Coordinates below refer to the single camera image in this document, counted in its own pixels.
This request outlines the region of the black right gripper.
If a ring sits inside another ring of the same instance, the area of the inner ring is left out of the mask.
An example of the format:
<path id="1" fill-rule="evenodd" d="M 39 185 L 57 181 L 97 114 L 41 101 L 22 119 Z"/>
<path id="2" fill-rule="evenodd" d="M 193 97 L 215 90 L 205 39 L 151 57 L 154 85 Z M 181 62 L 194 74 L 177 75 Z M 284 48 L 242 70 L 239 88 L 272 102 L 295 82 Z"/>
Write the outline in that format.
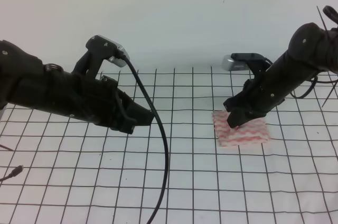
<path id="1" fill-rule="evenodd" d="M 285 97 L 267 92 L 260 83 L 258 78 L 246 80 L 243 89 L 223 103 L 226 111 L 230 112 L 227 122 L 231 128 L 265 117 L 275 106 L 285 101 Z"/>

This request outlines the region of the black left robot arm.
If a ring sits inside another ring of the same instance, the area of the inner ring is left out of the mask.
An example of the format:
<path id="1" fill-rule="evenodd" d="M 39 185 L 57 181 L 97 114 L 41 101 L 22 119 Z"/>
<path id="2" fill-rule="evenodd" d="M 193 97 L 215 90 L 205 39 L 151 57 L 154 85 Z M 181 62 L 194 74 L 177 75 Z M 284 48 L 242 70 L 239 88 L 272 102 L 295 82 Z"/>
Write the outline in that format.
<path id="1" fill-rule="evenodd" d="M 15 104 L 71 117 L 131 134 L 148 126 L 154 115 L 135 103 L 109 77 L 96 76 L 104 60 L 119 67 L 127 52 L 116 42 L 93 36 L 72 72 L 43 62 L 8 41 L 1 41 L 1 107 Z"/>

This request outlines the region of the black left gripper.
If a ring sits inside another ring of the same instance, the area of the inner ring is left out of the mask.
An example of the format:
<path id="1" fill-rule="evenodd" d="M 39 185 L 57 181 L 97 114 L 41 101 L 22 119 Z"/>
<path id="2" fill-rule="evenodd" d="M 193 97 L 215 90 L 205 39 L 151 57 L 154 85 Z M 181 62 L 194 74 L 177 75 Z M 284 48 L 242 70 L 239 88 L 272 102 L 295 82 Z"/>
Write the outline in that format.
<path id="1" fill-rule="evenodd" d="M 129 134 L 136 126 L 149 126 L 154 119 L 150 110 L 118 89 L 116 80 L 88 80 L 51 63 L 44 66 L 44 73 L 40 110 Z"/>

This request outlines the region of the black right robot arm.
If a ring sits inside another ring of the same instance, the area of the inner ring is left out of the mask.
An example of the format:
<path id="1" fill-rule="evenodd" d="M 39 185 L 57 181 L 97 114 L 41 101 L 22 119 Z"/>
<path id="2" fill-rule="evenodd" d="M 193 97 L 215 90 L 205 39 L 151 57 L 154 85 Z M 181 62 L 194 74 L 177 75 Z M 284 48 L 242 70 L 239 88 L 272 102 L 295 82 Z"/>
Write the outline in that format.
<path id="1" fill-rule="evenodd" d="M 223 104 L 231 128 L 265 117 L 304 81 L 320 72 L 337 73 L 337 29 L 325 31 L 315 23 L 302 25 L 292 36 L 288 49 L 269 63 L 257 53 L 233 53 L 234 62 L 245 63 L 254 78 L 243 90 Z"/>

